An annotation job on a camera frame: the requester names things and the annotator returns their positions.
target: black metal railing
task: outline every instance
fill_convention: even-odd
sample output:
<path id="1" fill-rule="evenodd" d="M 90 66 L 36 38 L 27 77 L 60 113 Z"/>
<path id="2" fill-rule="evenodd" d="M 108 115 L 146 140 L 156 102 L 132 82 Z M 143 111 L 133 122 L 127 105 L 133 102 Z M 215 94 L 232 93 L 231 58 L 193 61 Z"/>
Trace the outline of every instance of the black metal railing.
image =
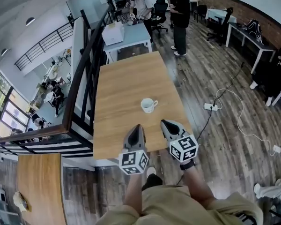
<path id="1" fill-rule="evenodd" d="M 82 57 L 72 80 L 66 100 L 62 123 L 36 131 L 2 137 L 0 138 L 0 153 L 19 155 L 59 152 L 62 156 L 67 158 L 93 156 L 92 139 L 89 139 L 86 135 L 81 135 L 81 131 L 87 133 L 90 137 L 94 134 L 93 124 L 96 105 L 96 90 L 100 66 L 104 65 L 107 59 L 106 54 L 103 52 L 104 42 L 102 39 L 102 32 L 104 27 L 102 25 L 112 22 L 109 15 L 110 11 L 111 7 L 105 11 L 103 17 L 97 24 L 96 29 L 92 31 L 90 41 L 87 41 L 87 29 L 84 31 L 84 37 L 87 39 L 84 44 L 87 45 L 84 46 Z M 85 70 L 87 74 L 87 84 L 84 88 L 85 93 L 82 112 L 79 116 L 74 112 L 74 109 L 78 90 Z M 88 99 L 91 107 L 86 111 Z M 89 120 L 85 118 L 86 113 L 90 118 Z M 42 141 L 33 141 L 33 139 L 40 137 L 43 138 Z"/>
<path id="2" fill-rule="evenodd" d="M 22 57 L 19 58 L 15 65 L 22 71 L 34 59 L 41 54 L 45 53 L 48 49 L 63 42 L 65 39 L 73 35 L 73 28 L 71 23 L 67 23 L 60 28 L 56 29 L 48 36 L 44 37 L 41 41 L 30 48 Z"/>

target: black pants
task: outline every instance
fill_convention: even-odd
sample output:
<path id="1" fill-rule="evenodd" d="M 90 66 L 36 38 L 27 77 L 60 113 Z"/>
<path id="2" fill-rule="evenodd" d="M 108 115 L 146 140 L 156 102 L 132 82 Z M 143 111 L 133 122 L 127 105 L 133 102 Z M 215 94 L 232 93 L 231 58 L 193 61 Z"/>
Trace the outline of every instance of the black pants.
<path id="1" fill-rule="evenodd" d="M 160 177 L 158 177 L 155 174 L 151 174 L 147 178 L 146 184 L 141 188 L 142 191 L 146 190 L 147 188 L 155 187 L 155 186 L 160 186 L 163 184 L 163 181 L 161 180 Z"/>
<path id="2" fill-rule="evenodd" d="M 186 54 L 186 28 L 174 25 L 175 48 L 180 55 Z"/>
<path id="3" fill-rule="evenodd" d="M 60 105 L 60 103 L 62 102 L 63 99 L 64 99 L 64 96 L 61 96 L 58 99 L 54 99 L 52 101 L 52 105 L 56 108 L 56 112 L 55 112 L 56 115 L 58 115 L 59 105 Z"/>
<path id="4" fill-rule="evenodd" d="M 144 25 L 146 26 L 146 29 L 148 30 L 148 33 L 151 37 L 151 43 L 153 42 L 153 33 L 152 33 L 152 19 L 144 20 Z"/>
<path id="5" fill-rule="evenodd" d="M 281 67 L 274 63 L 260 62 L 252 76 L 258 85 L 264 85 L 265 95 L 275 97 L 281 91 Z"/>

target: wooden floor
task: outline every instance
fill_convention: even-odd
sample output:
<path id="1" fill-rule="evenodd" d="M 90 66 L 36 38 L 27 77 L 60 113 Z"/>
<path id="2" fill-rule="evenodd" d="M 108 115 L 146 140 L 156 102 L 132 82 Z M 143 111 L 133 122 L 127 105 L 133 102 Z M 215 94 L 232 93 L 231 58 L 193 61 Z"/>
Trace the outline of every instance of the wooden floor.
<path id="1" fill-rule="evenodd" d="M 169 18 L 165 23 L 169 27 Z M 240 128 L 247 134 L 256 134 L 262 139 L 281 146 L 281 102 L 275 107 L 265 106 L 265 96 L 261 90 L 250 90 L 251 67 L 256 56 L 240 49 L 238 40 L 230 40 L 230 47 L 219 46 L 214 41 L 207 42 L 209 29 L 204 23 L 191 19 L 187 29 L 187 56 L 177 58 L 170 46 L 173 32 L 162 31 L 158 38 L 154 31 L 153 49 L 159 51 L 182 99 L 185 112 L 193 128 L 195 137 L 206 124 L 209 111 L 203 109 L 204 103 L 212 103 L 218 89 L 230 84 L 231 78 L 239 71 L 241 63 L 245 67 L 233 81 L 230 88 L 244 101 L 245 109 Z M 120 59 L 139 55 L 148 50 L 140 46 L 122 49 Z M 268 214 L 269 199 L 256 201 L 253 192 L 255 183 L 273 185 L 281 178 L 281 154 L 269 155 L 269 144 L 255 137 L 243 136 L 237 128 L 237 120 L 242 110 L 239 100 L 230 93 L 221 98 L 223 108 L 212 114 L 210 122 L 199 139 L 200 150 L 196 158 L 197 168 L 206 182 L 221 199 L 238 191 L 244 197 L 257 202 L 265 212 L 265 224 L 272 224 Z M 150 154 L 150 165 L 165 184 L 177 184 L 182 175 L 176 160 L 162 150 Z M 15 176 L 8 167 L 15 165 L 3 163 L 7 170 L 2 183 L 13 192 Z M 68 224 L 94 224 L 107 210 L 123 201 L 129 178 L 117 167 L 98 168 L 88 172 L 75 168 L 64 170 L 66 194 L 65 211 Z"/>

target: backpack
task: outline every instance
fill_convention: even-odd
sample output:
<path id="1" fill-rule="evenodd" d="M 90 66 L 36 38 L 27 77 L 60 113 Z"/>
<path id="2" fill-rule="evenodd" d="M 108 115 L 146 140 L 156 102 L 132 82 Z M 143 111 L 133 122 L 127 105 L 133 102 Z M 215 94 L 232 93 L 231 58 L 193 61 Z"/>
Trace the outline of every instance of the backpack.
<path id="1" fill-rule="evenodd" d="M 250 22 L 244 27 L 244 29 L 247 30 L 247 32 L 250 35 L 255 37 L 258 42 L 260 42 L 262 45 L 264 45 L 263 42 L 262 42 L 261 27 L 260 27 L 260 24 L 257 20 L 251 19 Z"/>

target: white cup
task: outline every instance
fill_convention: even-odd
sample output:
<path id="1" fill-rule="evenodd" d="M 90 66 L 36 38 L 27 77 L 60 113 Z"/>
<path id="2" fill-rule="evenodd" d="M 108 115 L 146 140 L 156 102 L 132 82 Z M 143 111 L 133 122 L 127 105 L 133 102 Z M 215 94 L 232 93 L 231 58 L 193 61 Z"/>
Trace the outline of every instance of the white cup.
<path id="1" fill-rule="evenodd" d="M 158 101 L 153 101 L 150 98 L 145 98 L 140 103 L 141 108 L 144 110 L 145 113 L 152 113 L 154 108 L 157 106 Z"/>

